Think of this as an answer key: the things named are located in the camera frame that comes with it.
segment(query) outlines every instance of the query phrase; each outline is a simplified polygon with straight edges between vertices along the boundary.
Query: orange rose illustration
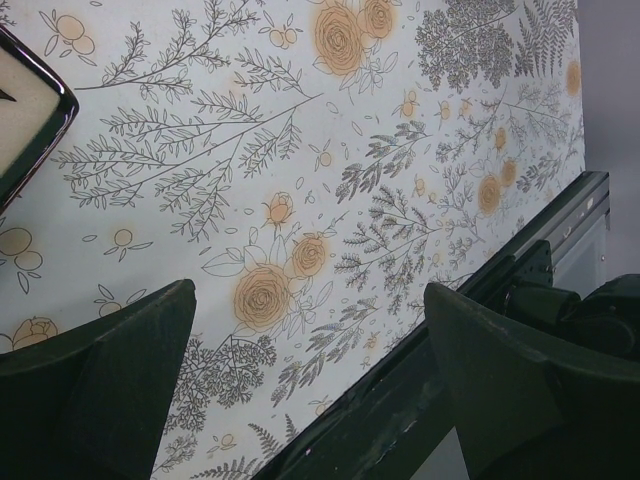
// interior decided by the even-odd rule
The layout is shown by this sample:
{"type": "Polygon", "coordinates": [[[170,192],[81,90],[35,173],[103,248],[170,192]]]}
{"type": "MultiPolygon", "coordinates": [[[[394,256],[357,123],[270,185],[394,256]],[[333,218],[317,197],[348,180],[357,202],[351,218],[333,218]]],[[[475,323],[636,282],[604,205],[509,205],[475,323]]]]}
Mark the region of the orange rose illustration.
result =
{"type": "Polygon", "coordinates": [[[504,165],[502,165],[502,171],[500,172],[500,181],[503,187],[510,187],[516,181],[516,174],[518,166],[513,158],[510,158],[504,165]]]}
{"type": "Polygon", "coordinates": [[[580,86],[582,84],[582,70],[580,63],[576,60],[572,61],[567,68],[567,92],[572,97],[575,97],[580,93],[580,86]]]}
{"type": "Polygon", "coordinates": [[[293,249],[285,270],[295,277],[313,277],[322,269],[325,260],[326,252],[322,240],[305,237],[293,249]]]}
{"type": "Polygon", "coordinates": [[[267,206],[269,207],[267,222],[273,223],[277,227],[285,223],[293,213],[293,200],[285,192],[276,193],[267,206]]]}
{"type": "Polygon", "coordinates": [[[316,21],[316,48],[336,75],[346,75],[360,66],[363,55],[360,29],[355,15],[335,5],[320,12],[316,21]]]}
{"type": "Polygon", "coordinates": [[[485,177],[478,188],[478,207],[485,215],[493,215],[500,205],[500,182],[493,175],[485,177]]]}
{"type": "Polygon", "coordinates": [[[28,347],[58,334],[58,328],[48,318],[31,318],[22,322],[22,325],[13,335],[13,349],[28,347]]]}
{"type": "Polygon", "coordinates": [[[358,14],[358,26],[374,38],[389,35],[393,26],[389,0],[367,0],[358,14]]]}
{"type": "Polygon", "coordinates": [[[256,332],[264,332],[280,320],[289,306],[288,280],[281,268],[264,265],[238,284],[234,311],[241,322],[256,332]]]}

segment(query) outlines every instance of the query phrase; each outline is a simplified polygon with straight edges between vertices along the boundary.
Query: clock face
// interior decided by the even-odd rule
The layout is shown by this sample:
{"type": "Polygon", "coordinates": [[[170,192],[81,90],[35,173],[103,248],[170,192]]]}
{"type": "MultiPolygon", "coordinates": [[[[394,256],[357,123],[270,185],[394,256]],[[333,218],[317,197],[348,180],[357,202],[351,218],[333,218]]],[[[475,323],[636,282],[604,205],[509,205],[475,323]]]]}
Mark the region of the clock face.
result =
{"type": "Polygon", "coordinates": [[[45,126],[60,95],[0,49],[0,176],[45,126]]]}

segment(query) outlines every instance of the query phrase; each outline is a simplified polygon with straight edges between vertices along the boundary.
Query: clock hand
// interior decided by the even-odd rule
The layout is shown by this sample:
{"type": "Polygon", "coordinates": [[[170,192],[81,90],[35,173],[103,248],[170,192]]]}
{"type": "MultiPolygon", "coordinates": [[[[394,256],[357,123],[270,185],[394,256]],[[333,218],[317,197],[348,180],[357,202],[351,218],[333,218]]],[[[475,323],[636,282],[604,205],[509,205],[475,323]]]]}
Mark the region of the clock hand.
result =
{"type": "Polygon", "coordinates": [[[5,91],[2,90],[1,88],[0,88],[0,100],[9,100],[10,102],[15,102],[16,101],[15,98],[13,98],[8,93],[5,93],[5,91]]]}

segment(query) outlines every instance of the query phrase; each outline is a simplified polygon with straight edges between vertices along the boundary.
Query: white wallpaper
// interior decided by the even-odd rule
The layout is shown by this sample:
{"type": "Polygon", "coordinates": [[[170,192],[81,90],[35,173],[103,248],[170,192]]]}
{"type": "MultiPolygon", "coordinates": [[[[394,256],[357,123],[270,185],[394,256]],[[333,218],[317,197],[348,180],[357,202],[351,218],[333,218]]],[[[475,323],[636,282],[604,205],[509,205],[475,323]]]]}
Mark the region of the white wallpaper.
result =
{"type": "Polygon", "coordinates": [[[178,278],[154,477],[250,478],[584,165],[574,0],[17,0],[80,115],[0,219],[0,348],[178,278]]]}

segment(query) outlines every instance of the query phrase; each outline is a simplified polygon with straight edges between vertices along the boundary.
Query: wall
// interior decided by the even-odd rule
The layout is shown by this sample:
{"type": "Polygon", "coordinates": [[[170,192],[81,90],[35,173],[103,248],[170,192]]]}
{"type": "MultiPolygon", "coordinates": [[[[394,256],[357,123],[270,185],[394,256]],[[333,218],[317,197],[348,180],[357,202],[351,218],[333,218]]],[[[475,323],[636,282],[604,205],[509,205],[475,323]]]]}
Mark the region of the wall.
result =
{"type": "Polygon", "coordinates": [[[611,174],[610,278],[640,271],[640,2],[580,0],[586,165],[611,174]]]}

